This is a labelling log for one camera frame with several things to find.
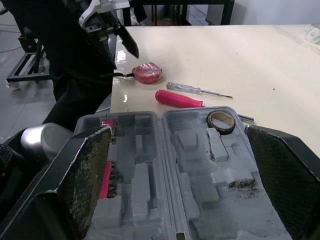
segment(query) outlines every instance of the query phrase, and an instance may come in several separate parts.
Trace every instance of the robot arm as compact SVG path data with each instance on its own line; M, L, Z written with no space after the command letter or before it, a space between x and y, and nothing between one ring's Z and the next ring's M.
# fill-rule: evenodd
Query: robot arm
M139 58L136 42L116 15L116 10L129 7L128 0L92 0L79 18L79 24L88 33L90 43L112 63L114 69L117 67L108 47L110 34L119 35L125 48Z

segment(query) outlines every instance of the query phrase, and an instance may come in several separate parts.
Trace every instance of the gray plastic tool case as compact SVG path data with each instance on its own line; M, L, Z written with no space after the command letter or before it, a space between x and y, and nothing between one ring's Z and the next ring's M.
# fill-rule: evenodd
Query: gray plastic tool case
M210 112L236 121L220 135ZM105 116L79 119L74 134ZM108 160L123 176L99 199L87 240L291 240L261 182L245 126L229 107L108 114L117 123Z

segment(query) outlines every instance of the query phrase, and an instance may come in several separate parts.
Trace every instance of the table leg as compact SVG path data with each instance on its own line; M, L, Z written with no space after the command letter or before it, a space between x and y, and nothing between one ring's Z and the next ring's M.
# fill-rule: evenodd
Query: table leg
M223 7L223 13L221 18L221 25L229 25L232 11L234 9L235 0L229 0Z
M188 5L183 4L182 5L182 24L181 24L183 26L187 25L187 9L188 9Z
M176 8L176 11L178 13L178 15L176 16L176 24L179 26L180 25L180 4Z
M173 24L175 24L175 15L176 15L175 5L172 5L172 22L173 22Z
M151 22L154 22L155 18L154 18L154 5L151 5Z
M157 26L157 5L154 5L154 25Z
M122 9L123 23L125 26L131 26L130 7Z

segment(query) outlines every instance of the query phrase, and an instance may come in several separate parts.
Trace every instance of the clear screwdriver handle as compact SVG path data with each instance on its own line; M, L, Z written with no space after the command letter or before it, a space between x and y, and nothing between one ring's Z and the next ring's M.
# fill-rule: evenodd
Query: clear screwdriver handle
M170 81L167 82L166 88L169 90L182 91L186 93L199 94L199 95L201 94L201 89L199 87L193 87L193 86L170 82Z

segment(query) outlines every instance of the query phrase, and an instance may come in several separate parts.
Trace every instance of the pink screwdriver handle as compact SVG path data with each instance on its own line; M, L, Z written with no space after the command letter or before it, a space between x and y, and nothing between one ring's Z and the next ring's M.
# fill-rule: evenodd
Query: pink screwdriver handle
M156 91L155 99L161 104L181 109L199 108L202 107L202 104L204 103L204 101L197 101L190 97L165 90Z

